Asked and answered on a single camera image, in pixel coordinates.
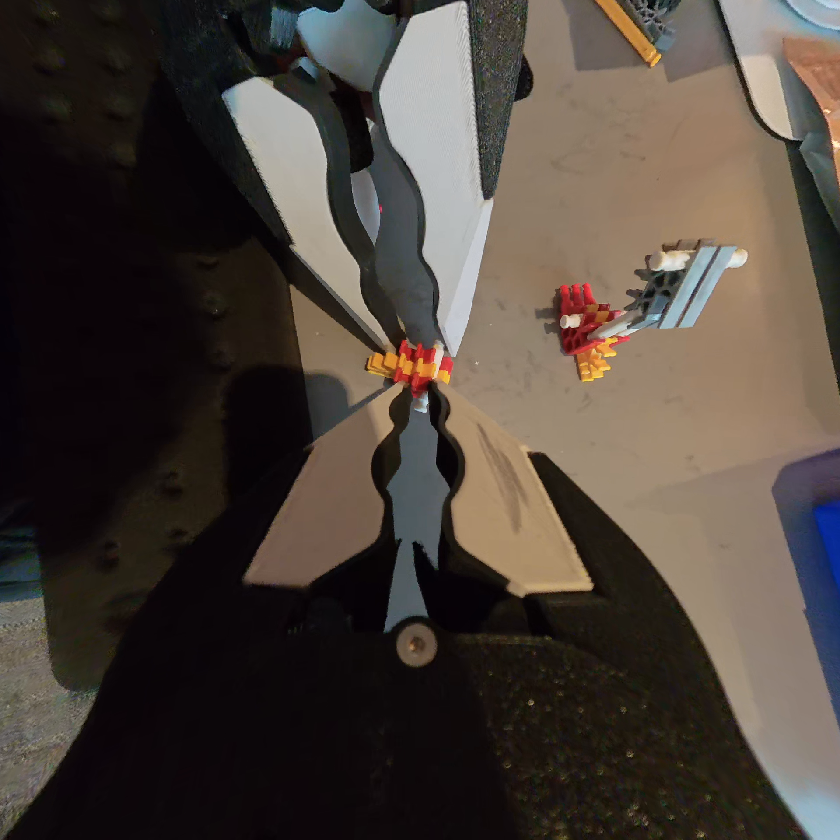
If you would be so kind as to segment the short white toy rod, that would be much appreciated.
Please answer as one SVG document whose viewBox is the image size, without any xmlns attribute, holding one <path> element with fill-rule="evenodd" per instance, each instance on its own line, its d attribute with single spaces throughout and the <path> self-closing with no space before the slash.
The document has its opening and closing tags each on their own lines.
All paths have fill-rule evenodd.
<svg viewBox="0 0 840 840">
<path fill-rule="evenodd" d="M 411 382 L 413 410 L 426 413 L 430 384 L 440 376 L 441 364 L 445 360 L 445 345 L 436 340 L 431 349 L 416 349 L 415 365 Z"/>
</svg>

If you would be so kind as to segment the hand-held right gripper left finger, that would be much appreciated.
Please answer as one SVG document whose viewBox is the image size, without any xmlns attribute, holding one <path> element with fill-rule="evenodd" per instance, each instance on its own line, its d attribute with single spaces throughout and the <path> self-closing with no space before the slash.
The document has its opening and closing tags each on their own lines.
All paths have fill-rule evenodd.
<svg viewBox="0 0 840 840">
<path fill-rule="evenodd" d="M 306 587 L 374 546 L 402 463 L 405 386 L 396 384 L 318 437 L 255 553 L 247 585 Z"/>
</svg>

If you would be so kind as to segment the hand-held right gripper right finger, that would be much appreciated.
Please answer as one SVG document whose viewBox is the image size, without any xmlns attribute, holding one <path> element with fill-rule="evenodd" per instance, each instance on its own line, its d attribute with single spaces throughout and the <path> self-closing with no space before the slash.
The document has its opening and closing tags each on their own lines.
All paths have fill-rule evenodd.
<svg viewBox="0 0 840 840">
<path fill-rule="evenodd" d="M 508 593 L 594 590 L 539 477 L 531 449 L 451 386 L 435 387 L 439 442 L 451 478 L 444 531 L 464 574 L 488 574 Z"/>
</svg>

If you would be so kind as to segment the shiny plastic bag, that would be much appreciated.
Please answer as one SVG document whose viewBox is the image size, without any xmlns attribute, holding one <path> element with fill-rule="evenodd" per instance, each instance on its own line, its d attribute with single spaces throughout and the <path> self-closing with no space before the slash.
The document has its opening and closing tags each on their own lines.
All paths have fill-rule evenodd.
<svg viewBox="0 0 840 840">
<path fill-rule="evenodd" d="M 784 57 L 815 100 L 822 127 L 809 132 L 800 154 L 839 229 L 839 51 L 824 39 L 783 39 Z"/>
</svg>

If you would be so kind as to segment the long yellow toy rod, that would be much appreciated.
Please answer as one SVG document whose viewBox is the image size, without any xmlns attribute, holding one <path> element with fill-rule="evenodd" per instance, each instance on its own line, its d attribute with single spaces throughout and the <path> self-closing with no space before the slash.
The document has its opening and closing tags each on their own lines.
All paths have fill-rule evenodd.
<svg viewBox="0 0 840 840">
<path fill-rule="evenodd" d="M 624 6 L 617 1 L 595 1 L 595 4 L 638 53 L 644 63 L 648 67 L 656 67 L 662 59 L 661 53 L 640 25 L 635 23 L 634 18 L 625 10 Z"/>
</svg>

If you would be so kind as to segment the white document stand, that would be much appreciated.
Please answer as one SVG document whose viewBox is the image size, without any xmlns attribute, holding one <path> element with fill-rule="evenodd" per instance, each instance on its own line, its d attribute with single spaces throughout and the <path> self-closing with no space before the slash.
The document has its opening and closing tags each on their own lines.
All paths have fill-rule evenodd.
<svg viewBox="0 0 840 840">
<path fill-rule="evenodd" d="M 812 94 L 784 57 L 785 38 L 838 45 L 838 1 L 720 1 L 742 78 L 759 119 L 785 140 L 823 125 Z"/>
</svg>

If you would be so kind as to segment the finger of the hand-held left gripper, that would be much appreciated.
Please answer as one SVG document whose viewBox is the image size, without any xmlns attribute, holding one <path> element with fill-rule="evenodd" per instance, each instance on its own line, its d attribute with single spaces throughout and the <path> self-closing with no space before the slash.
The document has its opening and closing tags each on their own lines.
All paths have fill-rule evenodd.
<svg viewBox="0 0 840 840">
<path fill-rule="evenodd" d="M 383 350 L 403 331 L 375 274 L 354 201 L 350 144 L 327 89 L 308 76 L 252 77 L 222 99 L 290 237 L 290 249 Z"/>
<path fill-rule="evenodd" d="M 385 137 L 420 202 L 419 256 L 437 292 L 450 356 L 465 337 L 494 201 L 481 184 L 466 2 L 415 14 L 396 29 L 374 83 Z"/>
</svg>

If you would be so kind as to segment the red fan connector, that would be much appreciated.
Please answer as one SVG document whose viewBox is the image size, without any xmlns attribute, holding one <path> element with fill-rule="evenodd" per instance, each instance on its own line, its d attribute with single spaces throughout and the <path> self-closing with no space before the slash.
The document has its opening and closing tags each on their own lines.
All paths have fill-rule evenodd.
<svg viewBox="0 0 840 840">
<path fill-rule="evenodd" d="M 450 383 L 454 367 L 453 360 L 443 356 L 436 362 L 431 356 L 423 355 L 409 359 L 400 357 L 393 375 L 394 383 L 406 384 L 415 398 L 424 395 L 432 382 Z"/>
<path fill-rule="evenodd" d="M 403 341 L 398 354 L 397 369 L 404 375 L 433 376 L 430 371 L 435 371 L 444 355 L 444 345 L 440 341 L 434 342 L 430 348 L 422 344 L 413 347 L 407 341 Z"/>
</svg>

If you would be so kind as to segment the small red toy assembly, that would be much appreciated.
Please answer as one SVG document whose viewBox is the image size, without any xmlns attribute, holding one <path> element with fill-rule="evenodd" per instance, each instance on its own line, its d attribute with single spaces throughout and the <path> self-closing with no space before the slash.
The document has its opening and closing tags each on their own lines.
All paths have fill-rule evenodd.
<svg viewBox="0 0 840 840">
<path fill-rule="evenodd" d="M 589 283 L 562 285 L 558 289 L 558 301 L 563 353 L 574 358 L 581 382 L 603 378 L 604 373 L 611 370 L 608 360 L 616 355 L 616 347 L 630 339 L 626 336 L 595 340 L 592 334 L 623 311 L 611 309 L 606 302 L 598 302 Z"/>
</svg>

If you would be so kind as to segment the small blue plastic bin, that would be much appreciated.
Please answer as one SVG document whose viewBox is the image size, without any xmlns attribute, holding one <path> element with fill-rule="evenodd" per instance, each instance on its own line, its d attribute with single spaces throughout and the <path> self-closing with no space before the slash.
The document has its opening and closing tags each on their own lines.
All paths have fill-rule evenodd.
<svg viewBox="0 0 840 840">
<path fill-rule="evenodd" d="M 827 501 L 813 510 L 815 524 L 838 590 L 840 586 L 839 513 L 839 499 Z"/>
</svg>

